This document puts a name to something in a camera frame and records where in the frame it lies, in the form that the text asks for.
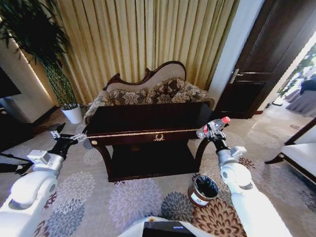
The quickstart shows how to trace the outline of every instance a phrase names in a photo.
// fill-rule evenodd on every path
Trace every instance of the curtain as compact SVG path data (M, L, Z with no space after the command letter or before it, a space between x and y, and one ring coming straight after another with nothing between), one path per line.
M80 103L116 73L140 81L145 68L177 60L187 81L207 89L238 0L58 0L70 38L64 71Z

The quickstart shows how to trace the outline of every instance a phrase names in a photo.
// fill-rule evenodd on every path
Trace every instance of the television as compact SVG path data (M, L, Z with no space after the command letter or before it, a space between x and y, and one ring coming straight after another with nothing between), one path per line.
M0 67L0 98L21 94L9 76Z

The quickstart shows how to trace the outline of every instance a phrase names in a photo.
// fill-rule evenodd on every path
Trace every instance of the table leg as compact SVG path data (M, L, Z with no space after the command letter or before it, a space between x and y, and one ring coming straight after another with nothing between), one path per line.
M100 152L101 156L103 157L105 167L108 172L108 179L111 178L114 174L114 171L112 167L111 156L108 149L106 148L106 146L98 146L98 147L94 146L94 147Z
M196 154L196 164L197 164L198 169L201 165L204 150L209 143L210 143L210 141L207 138L204 138L198 146L197 154Z

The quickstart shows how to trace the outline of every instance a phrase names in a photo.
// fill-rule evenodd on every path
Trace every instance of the floral carpet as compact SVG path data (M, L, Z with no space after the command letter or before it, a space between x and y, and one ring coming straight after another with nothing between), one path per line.
M258 189L272 201L295 237L315 236L316 187L285 162L266 165L264 161L274 158L283 143L310 120L271 106L251 119L232 119L225 130L230 146L245 146L248 150L239 162L251 171ZM5 153L25 157L33 149L50 149L54 141L46 129L65 121L61 112L56 111L41 124L35 138ZM67 123L63 133L74 134L83 128L83 124ZM189 141L193 155L199 143L200 140ZM0 162L17 161L0 157ZM116 237L134 221L150 215L191 222L214 236L246 236L230 192L221 181L213 144L205 149L199 173L214 179L220 188L217 198L204 208L192 205L187 195L192 179L198 174L109 183L101 155L85 141L70 148L58 177L58 189L47 201L34 236ZM2 204L19 176L12 173L0 176Z

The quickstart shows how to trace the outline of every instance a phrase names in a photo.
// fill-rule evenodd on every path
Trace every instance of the white armchair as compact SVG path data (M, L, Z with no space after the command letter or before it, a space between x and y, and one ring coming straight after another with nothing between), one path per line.
M283 160L316 183L316 118L291 137L277 157L265 164Z

